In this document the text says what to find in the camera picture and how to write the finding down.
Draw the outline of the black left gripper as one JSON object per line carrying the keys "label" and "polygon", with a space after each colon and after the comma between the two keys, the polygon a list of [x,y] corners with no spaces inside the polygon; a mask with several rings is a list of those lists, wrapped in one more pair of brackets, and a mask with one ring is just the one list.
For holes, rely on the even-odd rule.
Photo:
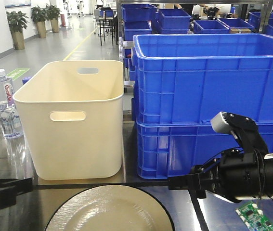
{"label": "black left gripper", "polygon": [[15,205],[16,193],[22,195],[31,191],[33,191],[32,178],[0,179],[0,209]]}

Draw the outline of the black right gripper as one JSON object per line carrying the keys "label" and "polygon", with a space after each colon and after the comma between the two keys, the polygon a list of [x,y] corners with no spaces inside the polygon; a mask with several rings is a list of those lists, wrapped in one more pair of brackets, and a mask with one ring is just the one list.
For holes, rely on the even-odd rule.
{"label": "black right gripper", "polygon": [[222,199],[239,203],[261,198],[261,154],[227,149],[220,158],[212,157],[193,166],[191,174],[168,177],[169,190],[207,190]]}

